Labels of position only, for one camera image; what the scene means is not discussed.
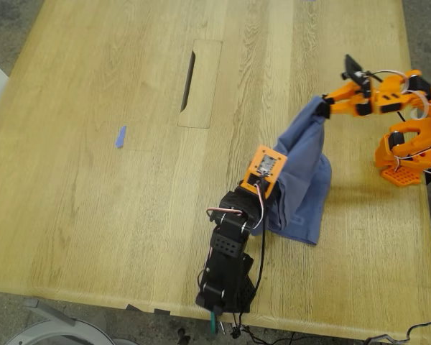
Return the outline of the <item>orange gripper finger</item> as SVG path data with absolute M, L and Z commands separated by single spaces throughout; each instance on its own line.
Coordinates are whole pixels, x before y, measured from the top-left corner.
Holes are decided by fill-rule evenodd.
M 324 101 L 318 106 L 318 116 L 330 118 L 332 115 L 336 114 L 350 114 L 356 117 L 367 116 L 367 114 L 358 112 L 356 106 L 348 102 L 329 104 Z
M 329 104 L 366 104 L 367 98 L 364 96 L 363 88 L 353 81 L 347 82 L 344 86 L 324 94 L 323 99 Z

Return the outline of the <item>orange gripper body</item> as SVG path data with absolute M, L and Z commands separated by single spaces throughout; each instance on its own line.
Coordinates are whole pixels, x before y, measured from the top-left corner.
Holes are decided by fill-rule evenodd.
M 367 115 L 400 112 L 408 103 L 408 77 L 405 73 L 387 73 L 380 78 L 378 73 L 367 73 L 370 83 L 370 97 L 367 101 Z

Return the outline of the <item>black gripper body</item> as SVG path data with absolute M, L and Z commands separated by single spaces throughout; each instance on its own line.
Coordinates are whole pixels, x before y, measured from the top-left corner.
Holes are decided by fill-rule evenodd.
M 238 186 L 234 191 L 227 192 L 219 207 L 240 211 L 252 234 L 265 232 L 267 230 L 269 204 L 264 194 L 264 187 L 264 183 L 255 183 L 252 193 Z

